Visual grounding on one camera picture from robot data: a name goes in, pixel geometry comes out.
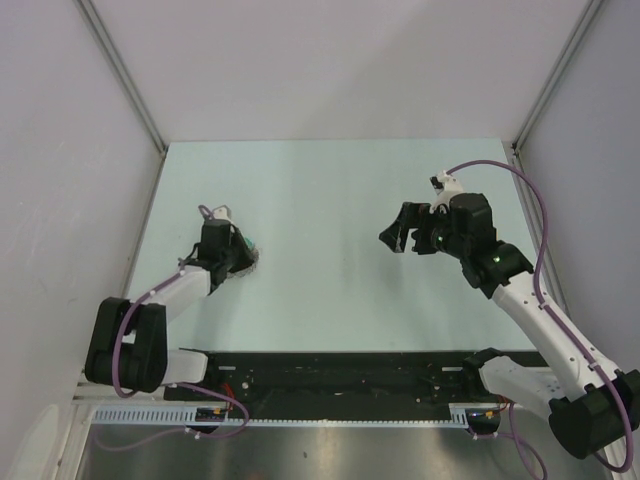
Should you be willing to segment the large metal keyring blue handle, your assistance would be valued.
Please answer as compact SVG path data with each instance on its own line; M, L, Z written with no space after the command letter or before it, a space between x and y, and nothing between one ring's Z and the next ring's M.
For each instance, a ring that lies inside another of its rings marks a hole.
M245 236L238 234L234 237L231 246L231 253L233 257L233 263L228 270L227 276L240 277L242 275L250 273L257 265L259 260L259 250L255 245L253 250L250 250L244 241Z

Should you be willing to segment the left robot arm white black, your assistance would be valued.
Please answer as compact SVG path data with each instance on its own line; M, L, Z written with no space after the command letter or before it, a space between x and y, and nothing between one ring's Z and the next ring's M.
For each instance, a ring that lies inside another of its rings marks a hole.
M200 241L172 276L137 300L108 297L100 303L85 360L86 379L113 387L122 398L180 382L199 399L214 397L220 374L207 366L204 354L171 350L168 326L229 276L255 263L254 250L237 226L225 219L205 220Z

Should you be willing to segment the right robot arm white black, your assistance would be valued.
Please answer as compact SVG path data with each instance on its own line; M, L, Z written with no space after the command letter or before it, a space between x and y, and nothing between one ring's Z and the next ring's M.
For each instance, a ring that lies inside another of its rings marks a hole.
M500 240L482 194L462 193L448 204L406 202L379 239L401 253L409 239L418 255L443 253L460 262L471 287L506 312L541 354L554 381L495 349L476 354L461 376L473 401L507 397L547 421L559 444L584 459L639 426L639 372L622 371L595 348L549 294L537 287L531 262Z

